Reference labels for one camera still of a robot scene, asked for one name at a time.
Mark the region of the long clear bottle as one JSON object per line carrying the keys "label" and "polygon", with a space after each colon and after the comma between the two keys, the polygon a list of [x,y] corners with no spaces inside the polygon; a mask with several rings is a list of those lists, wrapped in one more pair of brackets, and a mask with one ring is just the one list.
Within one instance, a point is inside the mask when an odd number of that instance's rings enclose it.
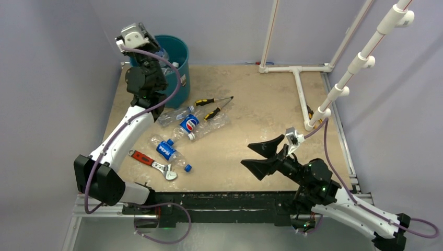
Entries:
{"label": "long clear bottle", "polygon": [[174,74],[174,69],[178,69],[180,67],[178,62],[172,62],[172,67],[167,68],[165,71],[166,75]]}

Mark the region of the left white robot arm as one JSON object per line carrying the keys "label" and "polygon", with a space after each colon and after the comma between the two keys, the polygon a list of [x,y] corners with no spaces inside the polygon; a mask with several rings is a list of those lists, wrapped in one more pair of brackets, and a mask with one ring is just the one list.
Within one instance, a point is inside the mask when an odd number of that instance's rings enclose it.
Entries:
{"label": "left white robot arm", "polygon": [[168,87],[160,63],[166,63],[157,53],[159,45],[145,44],[135,48],[118,43],[124,55],[133,58],[138,66],[129,69],[127,91],[133,100],[117,127],[88,156],[78,155],[74,171],[78,191],[84,194],[84,207],[88,214],[89,199],[99,205],[113,206],[118,202],[135,204],[143,214],[154,211],[156,200],[153,190],[146,185],[129,183],[118,174],[121,164],[141,135],[158,119],[170,97],[163,91]]}

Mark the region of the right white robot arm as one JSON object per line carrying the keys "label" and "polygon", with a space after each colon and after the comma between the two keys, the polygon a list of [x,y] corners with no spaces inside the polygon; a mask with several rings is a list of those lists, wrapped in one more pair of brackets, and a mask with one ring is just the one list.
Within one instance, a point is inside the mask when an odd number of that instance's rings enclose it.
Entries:
{"label": "right white robot arm", "polygon": [[280,172],[298,184],[299,194],[289,205],[296,212],[322,214],[348,225],[370,238],[378,250],[405,249],[404,234],[411,221],[408,215],[385,212],[354,196],[332,179],[331,170],[320,158],[301,164],[287,144],[278,151],[283,139],[284,135],[280,135],[270,141],[250,143],[248,148],[263,159],[244,159],[242,165],[258,180]]}

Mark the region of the teal plastic bin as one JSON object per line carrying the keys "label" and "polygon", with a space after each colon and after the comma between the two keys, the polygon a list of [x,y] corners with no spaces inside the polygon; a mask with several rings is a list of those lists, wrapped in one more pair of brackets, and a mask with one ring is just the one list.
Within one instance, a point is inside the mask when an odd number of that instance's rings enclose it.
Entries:
{"label": "teal plastic bin", "polygon": [[186,43],[178,37],[171,35],[155,35],[155,39],[169,55],[170,63],[178,63],[178,72],[181,76],[182,87],[169,100],[166,108],[179,108],[188,99],[191,92],[191,80],[189,71],[189,49]]}

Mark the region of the clear bottle by bin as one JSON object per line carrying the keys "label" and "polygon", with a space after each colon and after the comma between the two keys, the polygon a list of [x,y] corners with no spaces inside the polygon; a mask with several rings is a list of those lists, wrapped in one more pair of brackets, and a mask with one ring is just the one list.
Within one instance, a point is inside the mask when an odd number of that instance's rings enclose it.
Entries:
{"label": "clear bottle by bin", "polygon": [[162,127],[166,127],[173,122],[176,122],[178,120],[183,120],[187,115],[192,113],[194,110],[195,110],[194,106],[186,106],[175,110],[167,111],[158,117],[157,123]]}

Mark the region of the crushed clear bottle centre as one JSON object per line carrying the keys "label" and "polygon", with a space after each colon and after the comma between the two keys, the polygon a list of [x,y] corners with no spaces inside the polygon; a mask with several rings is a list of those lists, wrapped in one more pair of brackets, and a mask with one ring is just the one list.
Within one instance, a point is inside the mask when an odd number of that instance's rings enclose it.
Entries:
{"label": "crushed clear bottle centre", "polygon": [[228,125],[230,122],[230,118],[225,113],[219,113],[214,118],[199,124],[192,133],[196,138],[202,138],[210,133],[215,132],[218,129],[221,129],[222,127]]}

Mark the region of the yellow black pliers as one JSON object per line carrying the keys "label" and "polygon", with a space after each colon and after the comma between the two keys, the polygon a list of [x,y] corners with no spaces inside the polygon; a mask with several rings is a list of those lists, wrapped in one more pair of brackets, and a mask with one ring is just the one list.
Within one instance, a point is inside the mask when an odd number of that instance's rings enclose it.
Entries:
{"label": "yellow black pliers", "polygon": [[195,106],[199,108],[204,108],[204,120],[211,120],[221,110],[233,100],[234,96],[222,97],[222,98],[206,98],[199,99],[195,101]]}

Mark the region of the yellow tool by pipe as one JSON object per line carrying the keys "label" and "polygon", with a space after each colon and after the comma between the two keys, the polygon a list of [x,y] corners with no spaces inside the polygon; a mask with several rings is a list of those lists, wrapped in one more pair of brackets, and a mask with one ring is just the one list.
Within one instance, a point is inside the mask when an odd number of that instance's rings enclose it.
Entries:
{"label": "yellow tool by pipe", "polygon": [[329,108],[327,108],[325,111],[322,111],[320,108],[318,108],[314,111],[309,106],[307,106],[307,114],[308,120],[306,120],[305,128],[313,130],[319,127],[323,120],[330,115],[330,110]]}

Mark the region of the silver adjustable wrench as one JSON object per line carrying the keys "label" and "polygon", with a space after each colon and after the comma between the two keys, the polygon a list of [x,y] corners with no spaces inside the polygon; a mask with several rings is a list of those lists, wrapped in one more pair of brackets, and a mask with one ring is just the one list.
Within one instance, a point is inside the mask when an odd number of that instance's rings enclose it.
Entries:
{"label": "silver adjustable wrench", "polygon": [[161,164],[148,155],[134,149],[129,150],[128,155],[138,162],[160,171],[167,181],[175,180],[178,177],[177,173],[172,170],[171,164]]}

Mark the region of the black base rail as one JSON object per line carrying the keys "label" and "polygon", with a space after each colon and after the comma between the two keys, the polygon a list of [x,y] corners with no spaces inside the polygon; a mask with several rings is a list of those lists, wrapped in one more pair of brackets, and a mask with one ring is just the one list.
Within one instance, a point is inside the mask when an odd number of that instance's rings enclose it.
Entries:
{"label": "black base rail", "polygon": [[155,216],[159,227],[177,223],[267,223],[307,232],[318,221],[296,209],[294,191],[156,192],[140,206],[126,205],[123,214]]}

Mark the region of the white PVC pipe frame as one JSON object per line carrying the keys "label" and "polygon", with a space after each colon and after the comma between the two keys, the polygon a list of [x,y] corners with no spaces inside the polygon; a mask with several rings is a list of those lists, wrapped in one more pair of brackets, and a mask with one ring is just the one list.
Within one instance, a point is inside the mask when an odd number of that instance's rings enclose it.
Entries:
{"label": "white PVC pipe frame", "polygon": [[[300,106],[302,109],[304,126],[306,120],[308,120],[308,114],[307,114],[307,104],[306,104],[304,91],[302,89],[300,74],[302,72],[321,72],[321,73],[332,72],[335,65],[339,61],[341,55],[345,52],[347,45],[351,41],[351,38],[353,37],[354,33],[357,31],[357,28],[359,27],[360,23],[363,21],[366,14],[369,12],[372,4],[373,1],[365,1],[363,7],[360,9],[355,20],[348,28],[344,39],[342,40],[339,48],[337,49],[332,60],[329,63],[324,63],[321,66],[290,65],[290,66],[269,67],[266,65],[266,60],[270,51],[271,37],[276,23],[276,17],[279,6],[279,1],[273,1],[269,25],[266,32],[266,39],[263,48],[263,53],[261,60],[258,64],[259,73],[264,74],[264,73],[288,72],[293,74],[299,95]],[[350,82],[350,80],[355,75],[357,75],[357,73],[360,70],[369,69],[375,65],[375,57],[372,56],[372,54],[377,48],[377,46],[380,44],[380,42],[395,28],[408,27],[413,23],[415,14],[413,11],[409,10],[411,4],[412,1],[399,0],[394,5],[392,5],[392,7],[390,7],[389,11],[385,14],[385,16],[378,24],[374,34],[371,36],[369,41],[364,45],[363,49],[356,54],[351,63],[348,65],[347,70],[345,71],[343,76],[340,78],[338,83],[336,83],[332,87],[332,89],[328,92],[326,99],[318,108],[320,108],[322,111],[325,111],[339,97],[344,97],[349,95],[349,87],[347,85]]]}

